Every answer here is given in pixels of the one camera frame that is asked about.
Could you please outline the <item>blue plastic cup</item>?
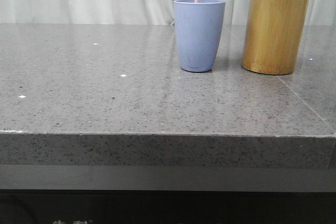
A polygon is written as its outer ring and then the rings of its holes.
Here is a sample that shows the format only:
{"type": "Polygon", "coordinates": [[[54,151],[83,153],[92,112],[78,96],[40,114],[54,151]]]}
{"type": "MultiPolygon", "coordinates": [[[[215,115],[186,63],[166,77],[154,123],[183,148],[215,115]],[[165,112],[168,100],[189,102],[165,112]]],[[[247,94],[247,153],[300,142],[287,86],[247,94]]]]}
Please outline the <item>blue plastic cup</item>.
{"type": "Polygon", "coordinates": [[[182,69],[212,69],[221,40],[225,5],[223,0],[174,1],[175,39],[182,69]]]}

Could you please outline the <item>bamboo cylindrical holder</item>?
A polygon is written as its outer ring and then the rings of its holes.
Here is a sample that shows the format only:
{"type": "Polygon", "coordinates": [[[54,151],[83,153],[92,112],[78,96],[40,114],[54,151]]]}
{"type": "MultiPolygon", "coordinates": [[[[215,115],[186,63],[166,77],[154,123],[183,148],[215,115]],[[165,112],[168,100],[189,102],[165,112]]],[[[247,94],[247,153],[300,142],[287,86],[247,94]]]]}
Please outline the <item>bamboo cylindrical holder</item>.
{"type": "Polygon", "coordinates": [[[251,0],[241,66],[286,75],[295,70],[309,0],[251,0]]]}

